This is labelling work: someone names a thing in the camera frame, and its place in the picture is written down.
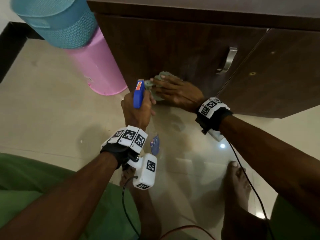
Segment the black cable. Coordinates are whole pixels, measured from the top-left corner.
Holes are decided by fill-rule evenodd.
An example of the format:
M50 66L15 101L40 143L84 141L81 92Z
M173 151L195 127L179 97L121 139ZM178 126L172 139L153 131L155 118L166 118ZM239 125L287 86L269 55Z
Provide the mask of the black cable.
M274 235L273 235L273 233L272 233L272 231L271 231L271 227L270 227L270 224L269 224L269 220L268 220L268 218L267 218L266 210L264 209L262 200L260 199L257 191L254 189L254 186L253 186L252 183L250 182L250 180L249 180L249 178L248 178L248 176L247 176L247 174L246 174L243 166L241 165L241 162L240 162L240 160L239 160L239 158L238 158L238 156L237 156L237 154L236 154L236 151L233 149L233 146L231 145L231 143L230 143L229 141L228 141L228 143L229 143L229 145L231 146L231 148L232 148L232 150L233 150L233 152L234 152L234 155L235 155L235 157L237 158L238 163L239 163L240 167L242 168L242 171L244 172L245 177L247 178L247 181L249 182L251 188L253 189L254 193L255 193L256 196L258 197L258 200L259 200L259 202L260 202L260 205L261 205L261 208L262 208L264 217L266 218L266 226L267 226L267 228L268 228L268 230L269 230L269 232L270 232L271 238L272 238L273 240L276 240L275 237L274 237Z
M127 183L132 180L132 179L137 179L138 176L133 176L131 178L129 178L126 183L124 184L123 186L123 190L122 190L122 206L123 206L123 210L124 210L124 213L125 213L125 216L127 217L130 225L132 226L132 229L135 231L135 233L138 235L138 237L140 238L140 234L138 233L138 231L136 230L136 228L134 227L132 221L130 220L129 216L128 216L128 213L127 213L127 210L126 210L126 206L125 206L125 189L126 189L126 185Z

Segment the cabinet door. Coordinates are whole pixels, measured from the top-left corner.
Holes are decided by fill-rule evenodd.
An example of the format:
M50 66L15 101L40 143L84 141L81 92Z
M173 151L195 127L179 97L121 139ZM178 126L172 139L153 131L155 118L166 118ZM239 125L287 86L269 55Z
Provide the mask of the cabinet door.
M215 96L266 33L265 28L126 18L96 14L119 69L133 90L137 79L168 71ZM238 49L229 70L229 48Z
M271 29L218 97L234 113L284 118L320 105L320 32Z

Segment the red cable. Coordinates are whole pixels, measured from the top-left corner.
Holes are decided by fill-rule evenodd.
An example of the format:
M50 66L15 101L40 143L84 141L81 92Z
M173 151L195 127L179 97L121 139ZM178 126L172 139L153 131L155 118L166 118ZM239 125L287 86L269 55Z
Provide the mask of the red cable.
M196 225L186 225L186 226L181 226L181 227L177 227L177 228L174 228L170 231L168 231L167 233L165 233L161 238L160 240L164 239L166 236L168 236L169 234L173 233L173 232L176 232L176 231L179 231L179 230L184 230L184 229L190 229L190 228L197 228L197 229L200 229L200 230L203 230L206 234L208 234L210 236L210 238L212 238L213 240L215 240L215 238L206 230L204 230L202 227L200 226L196 226Z

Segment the cleaning cloth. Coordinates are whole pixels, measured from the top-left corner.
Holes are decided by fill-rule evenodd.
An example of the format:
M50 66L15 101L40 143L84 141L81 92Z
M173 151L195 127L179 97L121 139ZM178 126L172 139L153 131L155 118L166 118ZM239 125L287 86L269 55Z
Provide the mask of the cleaning cloth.
M161 75L165 75L165 76L174 76L172 75L170 72L160 72L158 75L156 75L154 77L154 79L158 79L158 80L161 80L163 81L163 79L161 78ZM151 87L154 86L155 84L150 81L150 80L146 80L144 81L144 86L145 86L145 89L146 90L149 90L153 96L153 98L156 100L156 101L161 101L161 100L164 100L163 98L159 97L158 95L156 95L153 91L151 91Z

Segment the wooden cabinet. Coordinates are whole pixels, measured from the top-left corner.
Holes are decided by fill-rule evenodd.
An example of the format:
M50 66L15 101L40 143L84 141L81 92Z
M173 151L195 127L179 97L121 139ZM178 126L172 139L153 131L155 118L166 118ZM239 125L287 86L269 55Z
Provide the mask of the wooden cabinet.
M266 28L125 18L96 14L99 26L132 91L137 79L168 71L216 96L264 36ZM229 48L237 48L219 74Z
M270 29L218 97L234 113L284 118L320 104L320 32Z
M131 91L168 71L238 114L283 118L320 105L320 18L217 11L212 0L88 4Z

